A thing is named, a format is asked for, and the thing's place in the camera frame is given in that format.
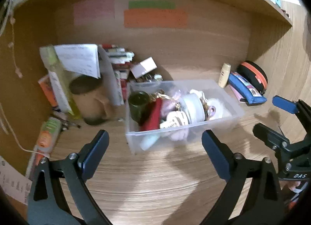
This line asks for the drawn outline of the person's right hand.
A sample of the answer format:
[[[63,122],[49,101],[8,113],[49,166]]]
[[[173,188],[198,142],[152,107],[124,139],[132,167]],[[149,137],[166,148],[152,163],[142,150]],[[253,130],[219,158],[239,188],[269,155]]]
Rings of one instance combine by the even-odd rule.
[[[298,188],[300,184],[301,184],[301,181],[288,181],[287,187],[292,192],[300,193],[301,189]]]

